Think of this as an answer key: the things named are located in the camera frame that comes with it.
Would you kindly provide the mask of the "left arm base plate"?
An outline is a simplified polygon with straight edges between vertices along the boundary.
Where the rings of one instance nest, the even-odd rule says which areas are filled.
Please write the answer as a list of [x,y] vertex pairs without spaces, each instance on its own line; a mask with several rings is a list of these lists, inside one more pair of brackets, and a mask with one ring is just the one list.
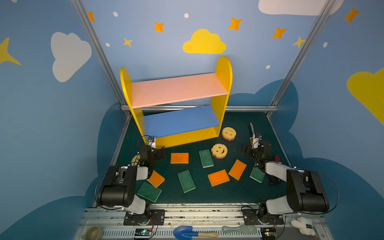
[[165,220],[165,210],[149,209],[144,214],[126,213],[124,226],[162,226]]

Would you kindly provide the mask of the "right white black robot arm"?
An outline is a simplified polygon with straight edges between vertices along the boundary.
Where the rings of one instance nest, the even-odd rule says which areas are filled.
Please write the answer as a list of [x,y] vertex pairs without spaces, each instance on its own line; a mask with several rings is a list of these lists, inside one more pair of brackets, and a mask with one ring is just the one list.
[[283,165],[271,155],[272,145],[263,140],[242,145],[242,153],[254,159],[254,169],[272,178],[273,184],[286,183],[283,197],[260,204],[259,218],[293,213],[321,215],[330,211],[330,203],[320,174]]

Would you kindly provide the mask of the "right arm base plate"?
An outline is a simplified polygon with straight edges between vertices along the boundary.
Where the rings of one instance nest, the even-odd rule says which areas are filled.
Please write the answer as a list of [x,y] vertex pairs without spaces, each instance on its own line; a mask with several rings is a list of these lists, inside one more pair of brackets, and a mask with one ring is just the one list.
[[283,225],[284,219],[281,215],[269,214],[266,210],[256,210],[246,206],[241,208],[245,225]]

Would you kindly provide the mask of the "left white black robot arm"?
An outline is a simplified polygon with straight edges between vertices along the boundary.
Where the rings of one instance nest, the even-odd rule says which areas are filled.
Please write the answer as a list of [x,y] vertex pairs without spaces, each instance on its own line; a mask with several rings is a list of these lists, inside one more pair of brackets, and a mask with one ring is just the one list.
[[149,205],[135,194],[136,182],[155,175],[154,162],[165,157],[165,147],[157,150],[150,145],[142,146],[139,156],[129,166],[108,168],[95,189],[98,206],[107,210],[122,209],[131,215],[149,215]]

